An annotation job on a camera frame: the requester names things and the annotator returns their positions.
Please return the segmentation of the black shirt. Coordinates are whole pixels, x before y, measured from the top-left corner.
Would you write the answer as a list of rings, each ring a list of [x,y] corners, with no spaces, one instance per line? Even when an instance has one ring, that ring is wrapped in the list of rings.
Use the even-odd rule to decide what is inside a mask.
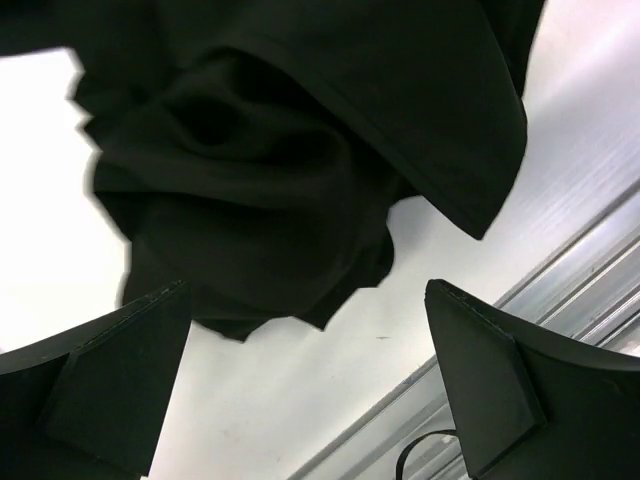
[[[420,196],[481,239],[527,144],[540,1],[5,1],[3,56],[71,49],[121,300],[174,280],[244,340],[324,328],[389,274]]]

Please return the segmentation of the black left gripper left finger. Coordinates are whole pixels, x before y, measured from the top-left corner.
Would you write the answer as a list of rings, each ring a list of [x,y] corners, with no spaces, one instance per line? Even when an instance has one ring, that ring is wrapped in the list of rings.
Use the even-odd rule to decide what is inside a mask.
[[[148,476],[190,326],[174,282],[2,354],[2,478]]]

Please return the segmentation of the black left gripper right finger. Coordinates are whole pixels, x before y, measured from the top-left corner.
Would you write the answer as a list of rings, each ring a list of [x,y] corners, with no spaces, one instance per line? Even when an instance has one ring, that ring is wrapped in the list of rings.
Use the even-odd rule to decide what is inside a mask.
[[[443,280],[425,307],[472,479],[639,476],[639,360],[564,337]]]

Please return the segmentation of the aluminium rail frame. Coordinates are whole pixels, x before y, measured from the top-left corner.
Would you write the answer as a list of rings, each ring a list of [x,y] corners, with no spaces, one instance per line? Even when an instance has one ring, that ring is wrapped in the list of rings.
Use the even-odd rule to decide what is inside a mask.
[[[639,188],[632,186],[498,308],[576,340],[639,353]],[[430,359],[291,475],[296,479],[392,479],[397,456],[420,435],[408,479],[462,479],[453,418],[436,359]]]

